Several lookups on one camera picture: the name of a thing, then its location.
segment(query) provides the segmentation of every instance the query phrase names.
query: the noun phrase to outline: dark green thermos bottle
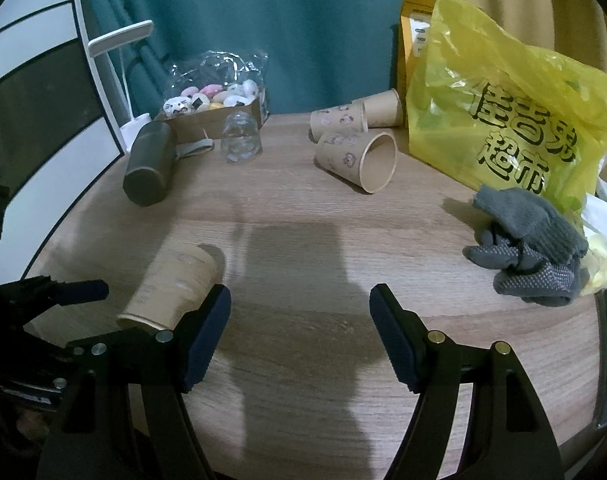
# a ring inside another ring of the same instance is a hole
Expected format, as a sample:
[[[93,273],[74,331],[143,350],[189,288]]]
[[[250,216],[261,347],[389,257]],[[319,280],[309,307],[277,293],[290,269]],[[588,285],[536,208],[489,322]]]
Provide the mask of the dark green thermos bottle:
[[[177,158],[177,134],[167,123],[152,121],[139,131],[130,150],[124,191],[132,202],[148,206],[162,200],[170,187]]]

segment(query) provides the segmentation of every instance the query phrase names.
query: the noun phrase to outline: cardboard box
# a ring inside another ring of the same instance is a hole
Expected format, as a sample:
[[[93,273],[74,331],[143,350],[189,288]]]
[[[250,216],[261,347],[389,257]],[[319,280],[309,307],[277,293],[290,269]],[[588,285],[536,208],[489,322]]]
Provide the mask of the cardboard box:
[[[230,114],[235,112],[248,112],[257,121],[259,127],[263,126],[268,118],[268,109],[266,106],[265,91],[261,92],[260,96],[245,106],[235,106],[228,108],[217,108],[216,110],[208,110],[199,112],[198,114],[184,115],[168,119],[163,111],[157,114],[155,121],[163,121],[167,123],[177,133],[178,144],[186,142],[197,142],[204,138],[202,130],[206,131],[211,139],[221,139],[224,131],[224,122]]]

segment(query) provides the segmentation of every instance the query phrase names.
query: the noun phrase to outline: water bottle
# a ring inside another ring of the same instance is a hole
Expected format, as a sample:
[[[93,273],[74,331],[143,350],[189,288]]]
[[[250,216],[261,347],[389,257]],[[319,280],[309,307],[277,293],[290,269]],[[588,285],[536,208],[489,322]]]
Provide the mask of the water bottle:
[[[247,112],[231,114],[224,122],[222,151],[229,162],[248,160],[262,152],[260,130]]]
[[[123,188],[132,202],[149,206],[162,200],[170,187],[177,158],[177,134],[169,124],[152,121],[139,131],[130,150]]]

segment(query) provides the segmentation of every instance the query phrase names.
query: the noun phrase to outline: gray glove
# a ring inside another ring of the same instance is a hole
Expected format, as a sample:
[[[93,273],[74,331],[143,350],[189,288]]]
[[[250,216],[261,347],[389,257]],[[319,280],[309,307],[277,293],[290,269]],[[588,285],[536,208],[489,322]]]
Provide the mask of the gray glove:
[[[551,264],[569,264],[587,253],[583,235],[550,202],[530,191],[481,186],[472,205],[492,215],[512,238],[523,240]]]
[[[523,242],[513,240],[503,228],[493,222],[481,234],[482,245],[468,247],[465,256],[485,269],[507,269],[517,272],[533,272],[545,261],[545,257]]]
[[[543,306],[570,304],[579,295],[581,286],[579,258],[574,258],[567,265],[545,262],[532,274],[500,272],[494,281],[499,294],[519,296],[528,303]]]
[[[481,234],[478,247],[465,250],[468,259],[487,269],[504,269],[494,280],[499,294],[519,296],[544,306],[564,306],[581,290],[579,258],[569,264],[551,264],[541,253],[511,238],[496,222]]]

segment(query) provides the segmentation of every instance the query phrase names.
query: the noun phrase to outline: clear glass bottle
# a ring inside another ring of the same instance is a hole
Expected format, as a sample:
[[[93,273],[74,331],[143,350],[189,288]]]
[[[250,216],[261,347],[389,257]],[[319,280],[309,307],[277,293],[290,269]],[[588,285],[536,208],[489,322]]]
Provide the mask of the clear glass bottle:
[[[230,114],[224,123],[222,151],[229,162],[248,160],[262,152],[260,130],[246,112]]]

